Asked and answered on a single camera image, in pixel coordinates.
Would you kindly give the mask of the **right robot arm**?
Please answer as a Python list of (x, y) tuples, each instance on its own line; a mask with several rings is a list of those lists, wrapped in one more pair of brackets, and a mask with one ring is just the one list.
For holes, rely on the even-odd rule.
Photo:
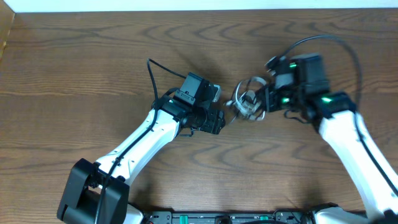
[(314, 207), (303, 223), (397, 223), (397, 174), (367, 130), (357, 105), (344, 92), (331, 92), (322, 57), (276, 56), (266, 63), (274, 76), (265, 110), (299, 112), (335, 151), (363, 201), (357, 215), (328, 203)]

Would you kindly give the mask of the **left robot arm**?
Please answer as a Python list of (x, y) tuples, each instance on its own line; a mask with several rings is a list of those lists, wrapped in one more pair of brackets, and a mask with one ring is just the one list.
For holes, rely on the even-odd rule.
[(95, 162), (72, 167), (57, 210), (64, 223), (142, 223), (129, 203), (130, 186), (146, 164), (184, 128), (219, 134), (224, 112), (212, 107), (221, 87), (189, 73), (180, 88), (154, 101), (143, 123), (117, 148)]

